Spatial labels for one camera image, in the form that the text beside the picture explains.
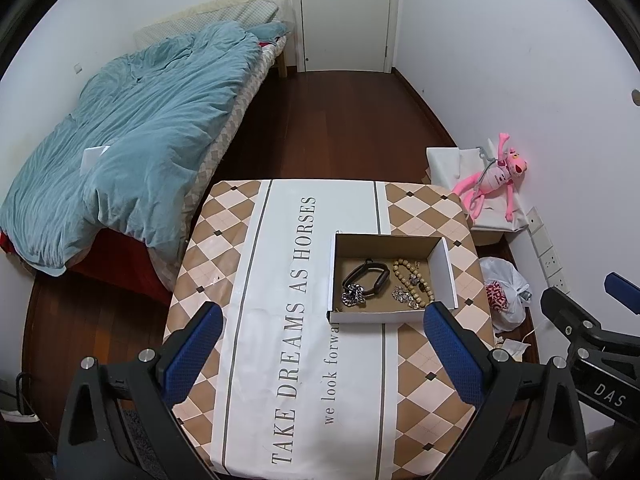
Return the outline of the white plastic bag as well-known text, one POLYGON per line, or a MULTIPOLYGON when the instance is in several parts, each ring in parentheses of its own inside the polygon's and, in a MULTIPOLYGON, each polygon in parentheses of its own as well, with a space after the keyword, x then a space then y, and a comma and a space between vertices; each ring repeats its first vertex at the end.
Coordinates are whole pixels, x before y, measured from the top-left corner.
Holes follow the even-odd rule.
POLYGON ((495 332, 512 332, 525 321, 532 300, 528 281, 512 263, 501 258, 480 258, 480 270, 495 332))

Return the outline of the bed with patterned mattress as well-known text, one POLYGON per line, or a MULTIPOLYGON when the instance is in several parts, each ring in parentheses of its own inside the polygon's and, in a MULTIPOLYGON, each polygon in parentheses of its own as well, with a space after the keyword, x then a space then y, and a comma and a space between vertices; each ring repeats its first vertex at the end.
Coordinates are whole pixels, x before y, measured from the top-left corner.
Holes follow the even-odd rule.
POLYGON ((137 31, 34 149, 1 206, 25 266, 153 297, 174 287, 196 208, 283 55, 291 0, 212 0, 137 31))

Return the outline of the white pillow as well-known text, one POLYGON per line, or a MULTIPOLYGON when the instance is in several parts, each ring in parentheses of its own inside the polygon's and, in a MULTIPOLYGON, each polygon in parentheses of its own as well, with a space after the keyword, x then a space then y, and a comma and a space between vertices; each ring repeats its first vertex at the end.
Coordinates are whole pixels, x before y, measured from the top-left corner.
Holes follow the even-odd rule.
POLYGON ((272 22, 282 22, 288 29, 295 26, 291 0, 210 0, 142 27, 134 33, 134 44, 141 50, 160 40, 198 32, 224 21, 236 21, 245 28, 272 22))

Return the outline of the black smart band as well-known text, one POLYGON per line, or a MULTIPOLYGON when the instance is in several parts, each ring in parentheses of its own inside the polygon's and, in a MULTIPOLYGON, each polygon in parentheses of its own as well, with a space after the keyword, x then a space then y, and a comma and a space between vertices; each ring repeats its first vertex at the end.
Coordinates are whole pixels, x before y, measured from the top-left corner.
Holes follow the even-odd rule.
POLYGON ((344 278, 342 289, 344 292, 356 292, 356 289, 359 289, 361 296, 369 298, 382 292, 389 280, 388 265, 367 258, 344 278))

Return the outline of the crumpled white tissue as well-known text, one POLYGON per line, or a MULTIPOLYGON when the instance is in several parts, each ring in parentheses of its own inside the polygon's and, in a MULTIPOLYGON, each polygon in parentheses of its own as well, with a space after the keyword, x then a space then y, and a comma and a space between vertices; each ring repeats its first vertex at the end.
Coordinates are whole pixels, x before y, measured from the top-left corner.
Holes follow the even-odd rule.
POLYGON ((530 344, 510 338, 500 338, 497 347, 504 350, 515 361, 522 362, 524 354, 530 347, 530 344))

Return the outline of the white door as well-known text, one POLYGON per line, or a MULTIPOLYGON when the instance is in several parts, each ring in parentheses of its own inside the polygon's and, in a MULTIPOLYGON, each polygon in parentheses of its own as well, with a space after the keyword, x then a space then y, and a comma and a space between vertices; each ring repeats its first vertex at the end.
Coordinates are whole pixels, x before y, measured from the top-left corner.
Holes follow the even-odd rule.
POLYGON ((399 0, 292 0, 301 72, 388 73, 399 0))

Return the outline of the white wall socket strip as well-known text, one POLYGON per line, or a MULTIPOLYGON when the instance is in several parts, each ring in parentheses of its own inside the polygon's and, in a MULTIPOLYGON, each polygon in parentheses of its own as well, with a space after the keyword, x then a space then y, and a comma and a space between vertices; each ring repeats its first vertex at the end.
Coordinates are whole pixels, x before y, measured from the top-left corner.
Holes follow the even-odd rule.
POLYGON ((568 281, 565 278, 560 258, 554 250, 552 240, 537 209, 535 207, 530 208, 526 218, 528 234, 547 285, 555 287, 563 294, 568 295, 570 286, 568 286, 568 281))

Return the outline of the white cardboard box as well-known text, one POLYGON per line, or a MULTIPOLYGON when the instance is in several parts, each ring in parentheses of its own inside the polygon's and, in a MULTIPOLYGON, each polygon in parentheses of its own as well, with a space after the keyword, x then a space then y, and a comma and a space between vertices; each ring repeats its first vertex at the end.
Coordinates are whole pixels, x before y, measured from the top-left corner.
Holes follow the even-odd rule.
POLYGON ((332 323, 417 323, 433 302, 451 311, 458 308, 454 270, 443 237, 337 233, 332 256, 332 304, 328 307, 332 323), (361 296, 359 289, 344 292, 344 278, 367 258, 390 268, 390 280, 383 291, 369 298, 361 296), (426 292, 410 284, 411 274, 426 281, 426 292))

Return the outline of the checkered tablecloth with text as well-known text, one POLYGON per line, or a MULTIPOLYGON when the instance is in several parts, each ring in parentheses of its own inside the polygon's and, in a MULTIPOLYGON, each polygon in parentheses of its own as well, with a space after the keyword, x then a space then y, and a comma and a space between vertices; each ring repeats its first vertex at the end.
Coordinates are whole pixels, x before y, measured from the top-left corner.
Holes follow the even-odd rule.
POLYGON ((378 235, 428 253, 444 243, 449 307, 484 344, 494 334, 460 200, 416 183, 222 181, 208 192, 172 296, 166 332, 205 301, 224 332, 174 412, 220 476, 417 479, 433 472, 473 415, 424 335, 397 323, 340 324, 337 234, 378 235))

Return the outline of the blue duvet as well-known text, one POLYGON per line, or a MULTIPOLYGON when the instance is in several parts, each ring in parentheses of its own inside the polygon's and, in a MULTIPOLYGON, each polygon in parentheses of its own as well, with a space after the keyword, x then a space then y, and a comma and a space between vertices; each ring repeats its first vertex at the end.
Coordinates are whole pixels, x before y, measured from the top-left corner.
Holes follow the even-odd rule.
POLYGON ((104 65, 6 194, 1 229, 17 255, 60 275, 111 229, 176 261, 186 193, 261 54, 254 34, 221 22, 104 65))

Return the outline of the pink panther plush toy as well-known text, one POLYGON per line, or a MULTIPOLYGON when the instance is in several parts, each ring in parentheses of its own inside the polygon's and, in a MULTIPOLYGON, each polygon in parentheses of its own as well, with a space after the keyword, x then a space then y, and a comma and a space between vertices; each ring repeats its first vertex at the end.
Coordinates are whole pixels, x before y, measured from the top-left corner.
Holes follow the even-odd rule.
POLYGON ((516 148, 508 148, 510 134, 499 134, 497 158, 476 174, 472 174, 456 184, 452 192, 461 198, 466 212, 472 220, 476 220, 483 211, 484 203, 489 195, 506 191, 506 209, 504 220, 511 222, 514 218, 515 182, 524 177, 528 162, 516 148))

